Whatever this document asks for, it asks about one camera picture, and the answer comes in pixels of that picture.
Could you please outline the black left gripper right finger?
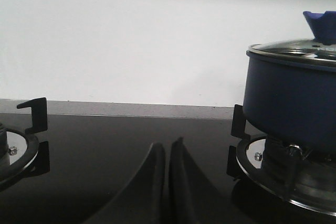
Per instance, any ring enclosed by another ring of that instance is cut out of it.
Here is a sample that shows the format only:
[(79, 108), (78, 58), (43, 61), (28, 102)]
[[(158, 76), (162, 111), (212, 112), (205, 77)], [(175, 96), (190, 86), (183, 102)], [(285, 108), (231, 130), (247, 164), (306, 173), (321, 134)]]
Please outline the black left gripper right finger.
[(182, 137), (171, 146), (169, 194), (175, 223), (234, 223), (234, 210), (197, 166)]

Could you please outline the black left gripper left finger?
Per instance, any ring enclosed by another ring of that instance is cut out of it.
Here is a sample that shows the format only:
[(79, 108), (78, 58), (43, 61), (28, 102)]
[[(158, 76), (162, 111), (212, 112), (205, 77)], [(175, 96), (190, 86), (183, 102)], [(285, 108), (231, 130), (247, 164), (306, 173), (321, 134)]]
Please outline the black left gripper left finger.
[(165, 150), (153, 143), (137, 173), (85, 223), (161, 223)]

